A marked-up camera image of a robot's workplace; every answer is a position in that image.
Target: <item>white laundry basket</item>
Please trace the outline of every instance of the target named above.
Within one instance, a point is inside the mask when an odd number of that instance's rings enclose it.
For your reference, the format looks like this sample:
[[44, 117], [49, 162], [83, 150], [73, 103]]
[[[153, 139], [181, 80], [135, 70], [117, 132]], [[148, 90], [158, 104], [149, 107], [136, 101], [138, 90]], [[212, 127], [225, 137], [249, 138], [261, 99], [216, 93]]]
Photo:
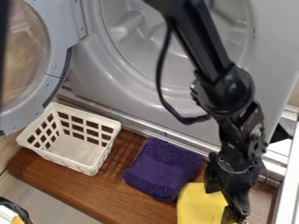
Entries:
[[17, 143], [53, 163], [93, 176], [120, 130], [117, 121], [52, 102]]

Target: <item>purple towel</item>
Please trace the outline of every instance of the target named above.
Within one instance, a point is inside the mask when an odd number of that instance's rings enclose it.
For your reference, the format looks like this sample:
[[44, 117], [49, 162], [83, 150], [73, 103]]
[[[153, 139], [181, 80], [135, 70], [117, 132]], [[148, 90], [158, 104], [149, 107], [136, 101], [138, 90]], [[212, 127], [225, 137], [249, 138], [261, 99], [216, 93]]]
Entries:
[[125, 182], [162, 202], [172, 202], [197, 173], [202, 158], [160, 139], [151, 138], [123, 173]]

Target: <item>wire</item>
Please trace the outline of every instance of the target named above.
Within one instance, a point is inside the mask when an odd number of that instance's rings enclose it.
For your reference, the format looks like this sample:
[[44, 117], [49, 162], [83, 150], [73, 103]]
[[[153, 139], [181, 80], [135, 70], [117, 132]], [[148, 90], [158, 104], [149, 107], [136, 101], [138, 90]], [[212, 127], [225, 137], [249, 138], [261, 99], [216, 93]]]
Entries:
[[258, 187], [253, 187], [253, 189], [255, 191], [261, 191], [262, 189], [264, 189], [266, 183], [268, 182], [268, 173], [267, 173], [267, 168], [264, 165], [264, 163], [262, 162], [262, 160], [257, 161], [257, 163], [259, 164], [259, 166], [261, 167], [261, 169], [263, 170], [264, 174], [265, 174], [265, 180], [258, 186]]
[[211, 119], [210, 115], [201, 115], [197, 117], [182, 117], [164, 98], [161, 89], [161, 79], [162, 79], [162, 71], [164, 60], [170, 46], [171, 42], [171, 34], [172, 34], [172, 22], [169, 19], [166, 19], [167, 23], [167, 32], [165, 36], [165, 40], [163, 43], [162, 50], [160, 52], [160, 56], [156, 65], [156, 91], [158, 92], [160, 102], [162, 105], [172, 114], [174, 115], [181, 123], [185, 125], [191, 125], [194, 123], [201, 123]]

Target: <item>yellow cloth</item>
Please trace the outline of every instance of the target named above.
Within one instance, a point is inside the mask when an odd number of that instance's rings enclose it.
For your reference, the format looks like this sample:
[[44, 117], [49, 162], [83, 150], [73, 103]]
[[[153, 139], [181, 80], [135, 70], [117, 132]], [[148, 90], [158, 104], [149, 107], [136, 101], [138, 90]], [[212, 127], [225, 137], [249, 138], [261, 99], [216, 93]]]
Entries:
[[19, 216], [16, 216], [15, 218], [13, 218], [11, 224], [24, 224], [24, 222]]
[[178, 195], [177, 224], [220, 224], [226, 206], [221, 192], [206, 194], [204, 183], [189, 183]]

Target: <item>black robotic arm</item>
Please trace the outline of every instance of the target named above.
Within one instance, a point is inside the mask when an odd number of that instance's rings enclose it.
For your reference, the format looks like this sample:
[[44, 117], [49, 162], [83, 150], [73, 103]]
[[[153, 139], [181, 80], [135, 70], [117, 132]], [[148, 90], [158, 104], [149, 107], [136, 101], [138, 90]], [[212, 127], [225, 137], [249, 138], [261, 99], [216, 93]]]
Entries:
[[[207, 193], [221, 191], [228, 206], [222, 223], [246, 223], [248, 193], [263, 169], [266, 152], [264, 116], [254, 99], [250, 74], [228, 57], [204, 0], [144, 0], [160, 11], [167, 34], [156, 69], [156, 87], [162, 104], [181, 123], [202, 122], [211, 116], [219, 124], [219, 154], [209, 155], [205, 172]], [[193, 100], [208, 115], [184, 118], [165, 101], [161, 91], [163, 60], [174, 32], [195, 67]]]

